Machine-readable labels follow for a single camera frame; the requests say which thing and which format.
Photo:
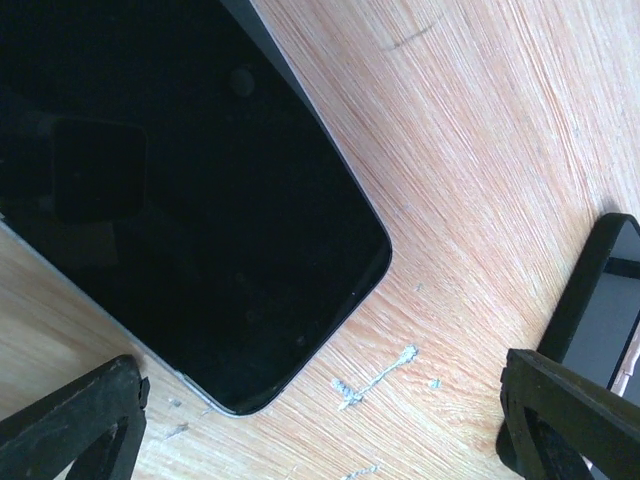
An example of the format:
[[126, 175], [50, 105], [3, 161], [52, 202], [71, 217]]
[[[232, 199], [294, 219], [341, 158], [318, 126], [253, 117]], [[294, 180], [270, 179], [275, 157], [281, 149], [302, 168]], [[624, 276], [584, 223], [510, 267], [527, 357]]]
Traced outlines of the black phone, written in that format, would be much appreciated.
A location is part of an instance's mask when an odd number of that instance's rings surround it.
[[215, 410], [384, 277], [378, 215], [247, 1], [5, 1], [1, 212]]

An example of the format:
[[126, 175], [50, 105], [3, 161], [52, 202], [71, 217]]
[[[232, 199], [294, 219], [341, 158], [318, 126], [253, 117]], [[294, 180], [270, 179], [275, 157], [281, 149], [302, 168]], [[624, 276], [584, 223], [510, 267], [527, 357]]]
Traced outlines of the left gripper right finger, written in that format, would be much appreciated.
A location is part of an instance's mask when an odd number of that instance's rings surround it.
[[500, 401], [525, 479], [639, 477], [639, 407], [540, 353], [510, 349]]

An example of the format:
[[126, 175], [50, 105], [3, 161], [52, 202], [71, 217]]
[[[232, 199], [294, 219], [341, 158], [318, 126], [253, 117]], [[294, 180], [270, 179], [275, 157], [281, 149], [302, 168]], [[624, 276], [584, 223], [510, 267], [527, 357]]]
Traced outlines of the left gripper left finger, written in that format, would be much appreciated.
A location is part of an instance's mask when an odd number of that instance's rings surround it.
[[1, 421], [1, 477], [129, 479], [149, 380], [120, 355]]

